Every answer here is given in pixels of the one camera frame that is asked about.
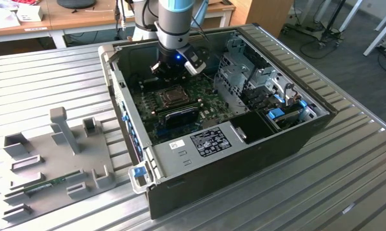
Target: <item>warning label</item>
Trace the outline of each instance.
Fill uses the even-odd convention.
[[[200,152],[200,156],[203,157],[207,157],[231,147],[219,127],[191,136],[191,140]]]

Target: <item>gray floor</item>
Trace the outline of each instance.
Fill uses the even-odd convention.
[[[303,8],[307,0],[296,0],[296,7]],[[315,2],[310,12],[310,21],[318,9],[320,1]],[[328,20],[335,9],[335,3],[327,10],[324,19]],[[335,28],[339,28],[350,13],[350,9],[343,7]],[[371,18],[363,13],[358,13],[344,32],[344,41],[339,48],[323,59],[315,60],[300,53],[300,46],[312,40],[307,35],[288,32],[280,35],[280,41],[295,51],[306,61],[342,87],[342,89],[386,121],[386,71],[378,65],[378,51],[369,57],[363,56],[367,46],[375,39],[378,32],[374,31],[381,20]],[[316,46],[304,49],[310,56],[320,56],[324,51],[319,51]]]

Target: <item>motherboard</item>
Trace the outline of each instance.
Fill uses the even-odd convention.
[[[153,90],[147,90],[147,84],[139,84],[141,90],[133,92],[133,101],[153,145],[220,124],[234,116],[214,88],[214,76],[202,74]]]

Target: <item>barcode sticker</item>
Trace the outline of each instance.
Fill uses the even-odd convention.
[[[47,27],[27,28],[24,31],[47,30]]]

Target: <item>paper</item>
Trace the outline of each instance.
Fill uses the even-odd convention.
[[[0,29],[13,26],[19,26],[20,22],[17,20],[15,12],[0,9]]]

